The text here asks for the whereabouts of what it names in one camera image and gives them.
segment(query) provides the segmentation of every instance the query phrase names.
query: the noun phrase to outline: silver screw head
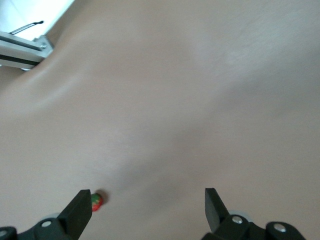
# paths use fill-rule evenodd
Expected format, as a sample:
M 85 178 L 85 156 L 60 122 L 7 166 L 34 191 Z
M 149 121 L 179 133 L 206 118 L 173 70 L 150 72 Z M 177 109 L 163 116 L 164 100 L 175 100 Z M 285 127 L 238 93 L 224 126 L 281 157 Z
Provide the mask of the silver screw head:
M 8 233 L 8 231 L 6 231 L 6 230 L 0 231 L 0 237 L 5 236 L 7 233 Z
M 40 45 L 40 48 L 42 48 L 42 49 L 46 49 L 46 48 L 47 48 L 46 43 L 45 43 L 45 42 L 43 42 L 43 43 Z
M 244 222 L 242 218 L 239 216 L 233 216 L 232 221 L 235 222 L 236 224 L 242 224 Z
M 46 228 L 51 225 L 51 221 L 45 221 L 41 224 L 41 227 Z
M 273 225 L 273 227 L 274 227 L 275 230 L 277 230 L 277 231 L 279 231 L 279 232 L 281 232 L 281 233 L 285 233 L 285 232 L 287 231 L 286 228 L 285 228 L 285 226 L 283 226 L 283 225 L 280 224 L 280 223 L 275 223 L 275 224 Z

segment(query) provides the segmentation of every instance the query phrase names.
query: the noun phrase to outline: beige surface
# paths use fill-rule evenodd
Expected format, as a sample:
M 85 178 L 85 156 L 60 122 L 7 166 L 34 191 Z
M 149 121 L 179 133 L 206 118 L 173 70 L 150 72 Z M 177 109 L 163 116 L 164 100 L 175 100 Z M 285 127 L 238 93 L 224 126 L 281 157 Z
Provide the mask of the beige surface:
M 104 188 L 81 239 L 198 240 L 215 187 L 319 239 L 319 1 L 78 0 L 50 36 L 0 68 L 1 226 Z

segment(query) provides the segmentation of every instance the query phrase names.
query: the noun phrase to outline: metal frame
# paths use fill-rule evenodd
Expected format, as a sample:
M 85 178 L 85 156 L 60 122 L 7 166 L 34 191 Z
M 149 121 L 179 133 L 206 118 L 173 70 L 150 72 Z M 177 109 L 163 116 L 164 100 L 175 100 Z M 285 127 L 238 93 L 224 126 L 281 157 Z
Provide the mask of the metal frame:
M 53 49 L 44 35 L 30 41 L 0 31 L 0 65 L 29 70 L 47 58 Z

